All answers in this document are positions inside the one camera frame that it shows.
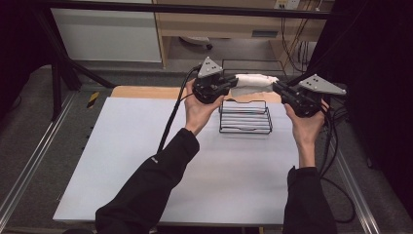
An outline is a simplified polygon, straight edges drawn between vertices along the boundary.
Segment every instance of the white towel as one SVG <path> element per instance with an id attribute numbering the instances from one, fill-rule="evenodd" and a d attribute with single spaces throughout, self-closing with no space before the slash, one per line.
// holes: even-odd
<path id="1" fill-rule="evenodd" d="M 237 86 L 231 89 L 234 98 L 262 92 L 273 92 L 273 83 L 279 78 L 261 74 L 237 74 Z"/>

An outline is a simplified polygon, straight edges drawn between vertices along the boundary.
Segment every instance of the gray floor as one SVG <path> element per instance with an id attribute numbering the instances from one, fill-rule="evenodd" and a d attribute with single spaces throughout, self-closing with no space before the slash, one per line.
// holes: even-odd
<path id="1" fill-rule="evenodd" d="M 183 74 L 210 56 L 212 59 L 275 59 L 268 42 L 264 40 L 214 39 L 213 49 L 186 44 L 178 39 L 172 41 L 169 66 L 159 64 L 113 64 L 91 62 L 88 65 L 107 80 L 120 85 L 179 86 Z M 234 64 L 237 68 L 259 67 L 267 69 L 269 63 L 249 62 Z M 298 73 L 286 71 L 288 75 Z M 85 83 L 81 92 L 76 94 L 66 119 L 58 130 L 43 161 L 19 200 L 10 217 L 7 230 L 18 227 L 49 228 L 55 233 L 73 226 L 93 228 L 91 224 L 63 224 L 52 220 L 57 198 L 64 189 L 87 144 L 87 136 L 92 132 L 100 109 L 111 90 L 103 89 L 83 77 Z M 12 189 L 20 172 L 24 169 L 32 152 L 50 125 L 52 117 L 52 85 L 48 69 L 34 72 L 21 92 L 21 104 L 11 111 L 0 123 L 0 201 Z M 86 108 L 91 94 L 100 90 L 99 98 L 92 109 Z M 395 197 L 392 189 L 380 171 L 366 167 L 365 155 L 359 145 L 351 122 L 338 126 L 340 149 L 342 150 L 357 183 L 373 213 L 382 233 L 413 233 L 413 222 Z M 320 135 L 319 148 L 324 135 Z M 343 186 L 342 179 L 333 165 L 327 177 Z M 343 195 L 328 184 L 324 192 L 338 219 L 347 218 L 351 213 L 350 205 Z M 360 222 L 355 219 L 348 224 L 339 224 L 340 233 L 363 233 Z"/>

